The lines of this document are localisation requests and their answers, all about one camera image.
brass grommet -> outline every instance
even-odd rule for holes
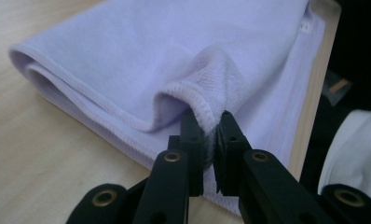
[[[347,189],[336,189],[334,195],[342,203],[352,207],[363,207],[365,205],[364,199],[360,195]]]
[[[165,161],[179,161],[181,158],[182,156],[177,152],[169,152],[164,156]]]
[[[97,194],[92,199],[93,205],[97,207],[105,207],[116,200],[117,193],[112,189],[104,189]]]
[[[269,158],[269,156],[263,152],[255,152],[253,153],[252,157],[255,161],[267,161]]]

white cloth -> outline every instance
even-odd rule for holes
[[[319,192],[331,184],[351,186],[371,198],[371,112],[351,112],[337,131],[324,162]]]
[[[307,0],[117,0],[13,46],[10,58],[53,104],[146,167],[188,107],[206,133],[232,112],[253,147],[287,165],[323,27]],[[222,200],[212,172],[205,185]]]

folded towel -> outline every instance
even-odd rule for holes
[[[325,158],[319,192],[330,184],[359,189],[371,198],[371,112],[355,110],[343,121]]]
[[[107,1],[10,50],[53,104],[150,168],[191,107],[287,165],[323,21],[307,0]],[[206,196],[237,212],[205,176]]]

black plastic part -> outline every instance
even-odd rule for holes
[[[225,111],[216,130],[214,174],[217,192],[239,196],[243,153],[252,149],[231,113]]]
[[[371,198],[358,189],[339,184],[326,186],[321,206],[336,223],[371,224]]]
[[[187,155],[181,150],[159,153],[132,223],[187,223],[187,166]]]
[[[182,116],[180,148],[189,158],[189,196],[198,197],[203,194],[204,131],[191,109]]]
[[[119,223],[123,216],[127,191],[112,184],[100,185],[90,190],[77,205],[67,224],[114,224]]]
[[[244,161],[240,213],[245,223],[333,223],[271,153],[249,150]]]

light wood surface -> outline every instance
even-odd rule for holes
[[[318,0],[327,22],[299,124],[296,166],[305,155],[322,86],[338,7]],[[11,65],[11,44],[83,11],[99,0],[0,0],[0,224],[65,223],[84,194],[103,183],[129,188],[148,171],[83,124],[43,99]],[[242,223],[203,198],[191,199],[189,223]]]

